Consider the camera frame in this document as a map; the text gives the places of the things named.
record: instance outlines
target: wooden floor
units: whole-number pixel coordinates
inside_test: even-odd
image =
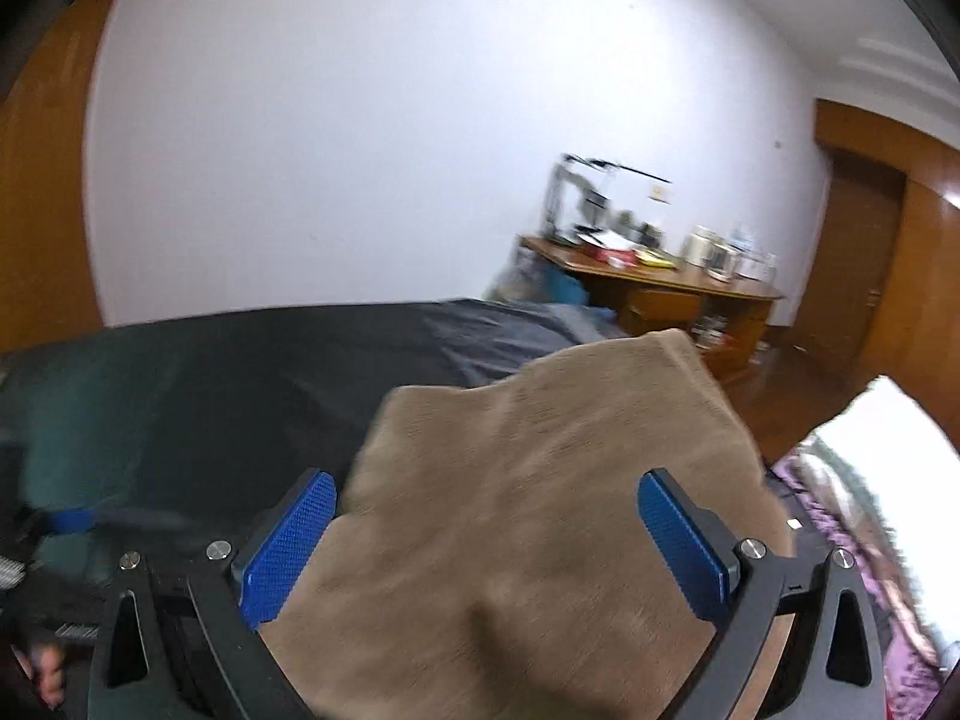
[[[724,386],[724,391],[768,464],[847,408],[857,394],[820,372],[792,346],[771,349],[754,375]]]

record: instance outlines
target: brown door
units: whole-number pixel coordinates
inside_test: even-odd
[[[832,373],[863,346],[886,282],[906,177],[846,152],[834,154],[820,243],[791,338]]]
[[[66,9],[0,105],[0,352],[103,327],[83,225],[83,119],[112,1]]]

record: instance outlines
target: silver bolt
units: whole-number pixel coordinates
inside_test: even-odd
[[[206,548],[206,556],[208,560],[222,560],[230,554],[232,549],[229,541],[223,541],[222,539],[211,541]]]
[[[133,571],[140,565],[140,552],[124,552],[120,557],[120,570]]]
[[[740,552],[751,560],[760,560],[767,554],[767,545],[759,538],[744,538],[740,543]]]
[[[845,549],[838,549],[833,553],[833,562],[841,568],[853,568],[853,565],[856,563],[856,561],[853,560],[853,555]]]

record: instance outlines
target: beige towel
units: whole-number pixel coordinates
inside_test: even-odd
[[[679,331],[480,389],[398,389],[347,514],[261,634],[339,720],[656,718],[713,634],[637,516],[657,466],[736,535],[792,554],[750,436]],[[760,705],[775,630],[739,716]]]

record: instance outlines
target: desk top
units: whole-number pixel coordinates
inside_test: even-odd
[[[708,276],[704,269],[685,262],[680,262],[680,266],[675,271],[669,268],[645,268],[645,266],[619,269],[587,257],[582,251],[551,244],[543,238],[525,235],[520,238],[520,245],[535,251],[569,274],[606,276],[654,287],[669,287],[681,292],[719,295],[722,298],[772,301],[784,297],[765,282],[735,278],[725,283]]]

